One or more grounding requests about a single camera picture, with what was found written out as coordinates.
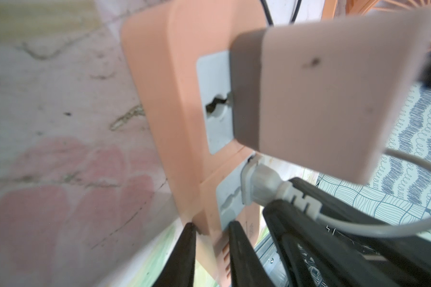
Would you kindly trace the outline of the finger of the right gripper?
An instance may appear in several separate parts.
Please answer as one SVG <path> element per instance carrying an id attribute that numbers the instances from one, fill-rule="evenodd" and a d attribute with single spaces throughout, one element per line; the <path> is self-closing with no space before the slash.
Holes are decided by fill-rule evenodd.
<path id="1" fill-rule="evenodd" d="M 394 280 L 367 262 L 355 250 L 331 236 L 291 203 L 273 201 L 264 208 L 263 217 L 293 287 L 316 285 L 299 246 L 314 260 L 329 287 L 398 286 Z"/>
<path id="2" fill-rule="evenodd" d="M 300 178 L 292 186 L 321 203 L 316 221 L 344 235 L 345 241 L 367 246 L 377 270 L 402 287 L 431 287 L 431 242 L 404 226 L 391 226 L 364 214 Z"/>

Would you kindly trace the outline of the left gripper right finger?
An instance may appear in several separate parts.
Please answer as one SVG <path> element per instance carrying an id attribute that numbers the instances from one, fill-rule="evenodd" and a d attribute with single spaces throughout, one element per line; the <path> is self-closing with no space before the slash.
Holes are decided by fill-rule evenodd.
<path id="1" fill-rule="evenodd" d="M 228 225 L 233 287 L 274 287 L 238 221 Z"/>

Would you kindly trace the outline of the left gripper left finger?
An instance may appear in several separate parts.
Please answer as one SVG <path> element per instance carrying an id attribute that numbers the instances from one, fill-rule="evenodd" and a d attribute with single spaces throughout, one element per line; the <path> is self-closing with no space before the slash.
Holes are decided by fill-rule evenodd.
<path id="1" fill-rule="evenodd" d="M 192 287 L 195 261 L 196 226 L 188 222 L 153 287 Z"/>

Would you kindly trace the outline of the pink USB charger adapter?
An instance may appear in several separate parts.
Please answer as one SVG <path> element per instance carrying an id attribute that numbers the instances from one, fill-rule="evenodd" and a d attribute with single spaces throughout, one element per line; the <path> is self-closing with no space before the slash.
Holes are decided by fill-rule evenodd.
<path id="1" fill-rule="evenodd" d="M 431 8 L 242 33 L 230 48 L 235 139 L 368 183 L 430 39 Z"/>

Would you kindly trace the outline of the pink power strip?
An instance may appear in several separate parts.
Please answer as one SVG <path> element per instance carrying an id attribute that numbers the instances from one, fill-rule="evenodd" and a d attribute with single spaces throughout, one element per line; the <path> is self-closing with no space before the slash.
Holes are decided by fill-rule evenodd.
<path id="1" fill-rule="evenodd" d="M 231 284 L 232 272 L 220 207 L 241 201 L 240 171 L 254 152 L 233 139 L 210 151 L 197 62 L 265 26 L 259 1 L 169 1 L 122 27 L 123 50 L 180 218 L 197 226 L 196 258 L 222 287 Z"/>

